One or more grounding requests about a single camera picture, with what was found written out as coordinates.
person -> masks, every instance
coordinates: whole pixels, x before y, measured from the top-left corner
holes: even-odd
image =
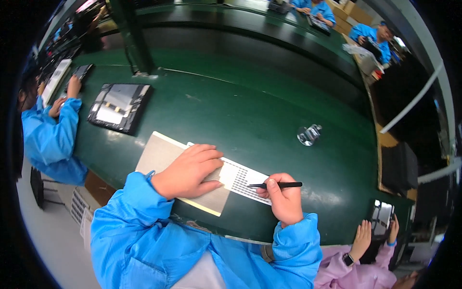
[[[286,173],[271,175],[259,188],[269,197],[279,222],[274,229],[274,261],[261,245],[240,242],[174,222],[168,217],[176,197],[194,198],[222,184],[202,182],[223,165],[215,146],[195,144],[164,171],[133,172],[123,190],[95,211],[91,259],[97,280],[108,288],[313,288],[322,259],[317,214],[302,212],[300,188]]]
[[[396,247],[399,223],[396,215],[391,221],[390,236],[381,245],[374,264],[360,264],[359,259],[371,244],[371,222],[363,220],[358,226],[353,245],[333,246],[322,250],[322,261],[315,278],[315,289],[410,289],[416,273],[396,280],[388,270]]]
[[[80,80],[73,75],[69,80],[67,97],[58,98],[46,108],[43,108],[41,97],[44,87],[42,82],[38,90],[19,91],[25,155],[32,166],[50,178],[83,186],[88,169],[72,155],[79,122],[78,112],[82,105],[82,100],[77,99]]]
[[[335,26],[335,16],[324,0],[293,0],[291,6],[300,13],[313,15],[329,27]]]
[[[382,21],[375,29],[364,24],[353,26],[348,37],[356,41],[359,45],[362,45],[367,41],[367,37],[370,37],[378,44],[382,52],[382,56],[377,60],[383,65],[390,62],[391,53],[388,41],[393,38],[393,32],[388,28],[385,21]]]

watch face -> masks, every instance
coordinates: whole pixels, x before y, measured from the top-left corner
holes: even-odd
[[[343,256],[343,262],[345,262],[345,265],[351,266],[351,264],[354,263],[354,260],[353,260],[353,258],[351,258],[351,256],[349,254],[345,254]]]

white pipe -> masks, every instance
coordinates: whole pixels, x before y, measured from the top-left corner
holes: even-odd
[[[419,184],[429,183],[436,179],[442,178],[444,176],[449,175],[450,173],[454,172],[462,165],[462,160],[460,157],[455,157],[454,162],[447,167],[442,168],[441,170],[437,170],[436,172],[431,172],[426,175],[420,176],[417,178],[417,182]]]
[[[441,61],[441,64],[438,66],[438,68],[430,76],[427,83],[424,85],[419,94],[417,94],[417,96],[397,116],[395,116],[395,118],[393,118],[391,122],[385,125],[385,127],[380,131],[381,134],[384,134],[387,131],[389,131],[390,128],[392,128],[398,121],[400,121],[414,107],[414,105],[416,105],[419,102],[419,100],[428,91],[430,86],[432,86],[433,82],[435,81],[436,77],[438,76],[438,73],[441,71],[442,68],[443,60]]]

worker in blue jacket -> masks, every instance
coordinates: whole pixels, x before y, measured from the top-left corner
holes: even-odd
[[[388,41],[393,38],[393,33],[384,21],[375,29],[364,24],[353,26],[348,36],[360,45],[367,41],[367,37],[370,37],[378,44],[382,52],[382,56],[377,60],[381,64],[390,62],[391,53]]]
[[[19,92],[25,155],[32,166],[50,178],[65,184],[83,186],[88,169],[72,156],[78,113],[82,105],[82,100],[77,99],[80,80],[73,75],[67,88],[67,97],[59,98],[53,106],[46,108],[43,108],[41,97],[43,87],[41,84],[32,107],[28,106],[33,103],[31,100],[36,95],[28,95],[24,90]]]
[[[271,175],[261,197],[280,220],[274,261],[261,245],[214,235],[168,219],[176,197],[194,198],[222,186],[204,178],[223,165],[215,146],[195,144],[156,174],[133,172],[123,190],[94,213],[91,259],[103,289],[313,288],[322,252],[317,214],[302,212],[300,188],[286,173]]]
[[[329,27],[335,26],[335,17],[324,0],[293,0],[291,6],[298,12],[311,14]]]

green metal post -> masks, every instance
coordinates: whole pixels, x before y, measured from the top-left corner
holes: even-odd
[[[139,71],[151,74],[154,62],[147,48],[141,25],[139,24],[134,6],[129,0],[111,0],[111,17],[117,24],[122,38],[127,45],[128,54],[133,59]]]

